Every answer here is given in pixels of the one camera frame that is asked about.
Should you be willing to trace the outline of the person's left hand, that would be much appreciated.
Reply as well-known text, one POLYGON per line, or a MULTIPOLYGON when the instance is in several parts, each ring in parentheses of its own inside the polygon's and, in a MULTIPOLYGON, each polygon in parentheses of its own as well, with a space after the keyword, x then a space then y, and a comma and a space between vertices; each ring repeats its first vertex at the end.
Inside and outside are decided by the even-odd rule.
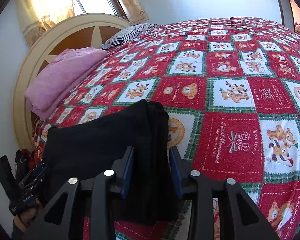
POLYGON ((16 215, 13 219, 14 225, 21 231, 25 232, 32 222, 37 218, 38 214, 40 212, 39 207, 32 207, 20 215, 16 215))

